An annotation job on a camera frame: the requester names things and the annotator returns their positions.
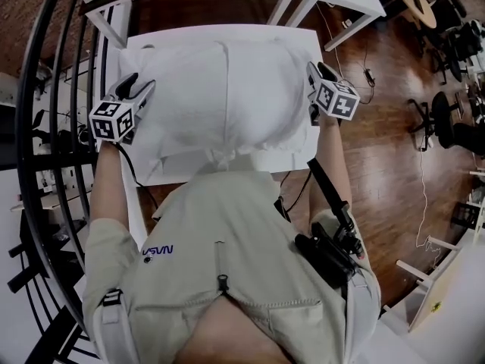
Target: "table leg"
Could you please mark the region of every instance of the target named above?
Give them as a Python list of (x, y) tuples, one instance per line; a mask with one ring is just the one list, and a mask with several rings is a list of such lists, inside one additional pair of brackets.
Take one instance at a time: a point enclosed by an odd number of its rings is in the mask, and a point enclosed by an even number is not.
[(108, 41), (118, 49), (125, 49), (127, 42), (117, 34), (113, 27), (106, 21), (101, 12), (88, 12), (86, 16), (92, 21), (92, 23), (98, 27), (100, 33), (102, 33)]
[(293, 12), (293, 15), (291, 15), (288, 23), (286, 23), (286, 26), (297, 27), (317, 1), (318, 0), (302, 0), (298, 8)]
[(273, 12), (268, 19), (268, 26), (276, 26), (278, 24), (291, 1), (292, 0), (278, 0), (276, 7), (274, 7)]
[(347, 40), (350, 38), (352, 35), (354, 35), (357, 31), (359, 31), (361, 28), (364, 28), (367, 26), (369, 23), (373, 22), (379, 17), (379, 15), (367, 15), (365, 14), (362, 16), (360, 19), (356, 20), (354, 23), (352, 23), (351, 26), (348, 26), (347, 28), (344, 29), (341, 33), (339, 33), (337, 36), (334, 36), (332, 40), (330, 40), (324, 47), (326, 52), (329, 52), (333, 49), (335, 49), (340, 43), (342, 43), (344, 40)]

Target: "forearm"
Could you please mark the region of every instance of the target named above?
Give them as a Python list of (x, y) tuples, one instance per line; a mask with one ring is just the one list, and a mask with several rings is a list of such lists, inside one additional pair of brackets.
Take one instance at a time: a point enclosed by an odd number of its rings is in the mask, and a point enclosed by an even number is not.
[[(338, 120), (325, 115), (319, 118), (320, 135), (318, 137), (317, 154), (315, 158), (329, 177), (340, 198), (352, 204), (349, 173), (343, 155), (342, 137)], [(328, 209), (324, 194), (312, 178), (310, 183), (310, 214), (311, 219), (322, 209)]]
[(91, 193), (91, 220), (97, 218), (113, 218), (129, 229), (120, 153), (116, 147), (106, 142), (102, 143), (99, 151)]

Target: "brown hardwood floor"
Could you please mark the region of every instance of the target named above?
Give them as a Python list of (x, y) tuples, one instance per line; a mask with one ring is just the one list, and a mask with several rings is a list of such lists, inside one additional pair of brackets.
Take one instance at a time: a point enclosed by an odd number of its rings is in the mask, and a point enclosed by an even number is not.
[[(290, 11), (297, 2), (292, 3)], [(133, 7), (130, 32), (134, 35), (202, 24), (263, 24), (275, 3), (276, 0), (139, 0)], [(321, 5), (321, 9), (332, 33), (340, 31), (339, 23), (346, 12), (330, 10), (326, 5)], [(316, 30), (321, 46), (329, 40), (317, 8), (310, 11), (300, 27)], [(337, 50), (345, 78), (358, 88), (364, 101), (370, 95), (361, 67), (366, 49), (365, 66), (376, 77), (374, 99), (369, 105), (360, 105), (354, 119), (343, 122), (341, 132), (352, 185), (352, 211), (380, 282), (382, 304), (392, 305), (415, 284), (411, 275), (396, 267), (396, 260), (402, 259), (426, 271), (432, 267), (435, 256), (424, 248), (415, 248), (424, 209), (421, 155), (415, 148), (421, 135), (408, 133), (420, 121), (407, 101), (413, 98), (431, 102), (440, 90), (452, 101), (454, 92), (463, 85), (448, 74), (449, 83), (441, 86), (441, 77), (430, 72), (427, 57), (417, 56), (417, 45), (408, 28), (392, 20), (363, 29)], [(322, 53), (324, 61), (337, 68), (335, 54), (323, 49)], [(467, 119), (470, 113), (467, 103), (465, 110)], [(436, 139), (434, 142), (435, 147), (423, 155), (428, 207), (420, 242), (431, 235), (455, 243), (461, 228), (451, 228), (449, 219), (455, 203), (464, 200), (471, 190), (467, 171), (474, 167), (474, 160), (470, 152), (460, 147), (443, 149)], [(283, 185), (287, 206), (298, 195), (307, 174), (294, 171)], [(283, 175), (274, 177), (282, 179)], [(150, 190), (160, 202), (177, 186), (150, 187)], [(308, 224), (307, 192), (290, 214), (301, 231), (306, 231)], [(143, 192), (139, 198), (147, 228), (151, 230), (152, 206)]]

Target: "beige shirt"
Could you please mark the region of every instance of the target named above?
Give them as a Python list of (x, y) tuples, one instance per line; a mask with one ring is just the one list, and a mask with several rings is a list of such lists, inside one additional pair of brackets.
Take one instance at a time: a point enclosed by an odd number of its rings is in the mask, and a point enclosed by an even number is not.
[[(226, 275), (227, 294), (296, 362), (343, 362), (346, 301), (296, 250), (295, 228), (274, 208), (279, 192), (269, 173), (196, 177), (155, 213), (160, 220), (141, 253), (118, 222), (91, 223), (83, 296), (89, 335), (95, 308), (119, 287), (140, 362), (173, 362)], [(336, 219), (320, 218), (334, 233)], [(367, 259), (360, 266), (378, 314), (377, 281)]]

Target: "bare skin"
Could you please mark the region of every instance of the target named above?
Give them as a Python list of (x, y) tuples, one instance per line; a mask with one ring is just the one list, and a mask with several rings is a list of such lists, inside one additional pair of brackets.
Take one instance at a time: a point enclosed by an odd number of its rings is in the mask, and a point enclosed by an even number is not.
[[(317, 160), (342, 199), (352, 202), (349, 176), (343, 156), (342, 139), (335, 118), (320, 116)], [(314, 179), (310, 182), (310, 217), (328, 209)], [(113, 218), (127, 229), (128, 208), (121, 177), (120, 154), (103, 143), (91, 197), (92, 220)], [(176, 364), (289, 364), (280, 347), (264, 334), (232, 300), (219, 297), (199, 320), (191, 338), (176, 358)]]

